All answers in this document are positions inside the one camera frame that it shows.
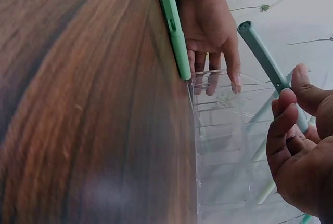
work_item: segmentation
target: pen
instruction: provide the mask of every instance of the pen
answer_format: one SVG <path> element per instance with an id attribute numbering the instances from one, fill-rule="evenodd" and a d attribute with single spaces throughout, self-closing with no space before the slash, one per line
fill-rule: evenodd
<path id="1" fill-rule="evenodd" d="M 183 80 L 189 80 L 191 79 L 191 70 L 176 0 L 161 0 L 161 2 L 180 76 Z"/>
<path id="2" fill-rule="evenodd" d="M 251 49 L 261 67 L 266 72 L 267 76 L 270 78 L 276 91 L 280 94 L 283 89 L 291 88 L 287 79 L 283 76 L 281 70 L 277 66 L 274 58 L 254 30 L 252 22 L 243 22 L 239 25 L 237 31 L 244 39 L 248 47 Z M 308 130 L 308 122 L 306 121 L 304 111 L 299 107 L 298 104 L 296 106 L 298 109 L 298 118 L 296 124 L 301 132 L 305 133 Z"/>

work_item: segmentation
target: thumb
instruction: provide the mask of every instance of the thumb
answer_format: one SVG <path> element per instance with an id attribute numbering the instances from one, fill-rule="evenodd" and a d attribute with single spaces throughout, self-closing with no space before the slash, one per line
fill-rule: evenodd
<path id="1" fill-rule="evenodd" d="M 296 94 L 297 103 L 307 113 L 316 116 L 319 105 L 323 100 L 332 95 L 331 90 L 322 90 L 310 84 L 308 68 L 298 64 L 292 74 L 292 90 Z"/>

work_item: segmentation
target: dandelion print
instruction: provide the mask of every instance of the dandelion print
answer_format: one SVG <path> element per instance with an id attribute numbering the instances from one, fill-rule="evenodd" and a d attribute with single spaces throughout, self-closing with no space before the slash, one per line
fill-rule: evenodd
<path id="1" fill-rule="evenodd" d="M 258 9 L 260 9 L 260 12 L 267 12 L 270 9 L 270 6 L 268 4 L 261 4 L 261 6 L 259 6 L 259 7 L 242 7 L 242 8 L 230 10 L 230 12 L 243 10 L 243 9 L 251 9 L 251 8 L 258 8 Z"/>
<path id="2" fill-rule="evenodd" d="M 311 41 L 296 42 L 296 43 L 292 43 L 292 44 L 287 44 L 287 46 L 305 44 L 305 43 L 311 43 L 311 42 L 317 42 L 317 41 L 333 41 L 333 37 L 331 36 L 330 38 L 320 38 L 320 39 L 313 39 Z"/>

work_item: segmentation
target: clear acrylic organizer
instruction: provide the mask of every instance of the clear acrylic organizer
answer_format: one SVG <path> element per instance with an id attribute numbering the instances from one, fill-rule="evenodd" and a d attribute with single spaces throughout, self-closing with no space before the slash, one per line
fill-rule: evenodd
<path id="1" fill-rule="evenodd" d="M 323 87 L 324 78 L 314 84 Z M 198 223 L 299 224 L 304 214 L 276 188 L 258 203 L 272 180 L 265 141 L 275 89 L 243 74 L 241 80 L 238 94 L 224 70 L 197 73 L 192 82 Z M 207 95 L 214 85 L 215 93 Z"/>

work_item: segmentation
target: wooden surface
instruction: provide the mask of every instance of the wooden surface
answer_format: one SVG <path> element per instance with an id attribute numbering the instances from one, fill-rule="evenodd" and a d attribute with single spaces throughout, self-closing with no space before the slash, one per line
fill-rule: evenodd
<path id="1" fill-rule="evenodd" d="M 195 222 L 158 0 L 0 0 L 0 223 Z"/>

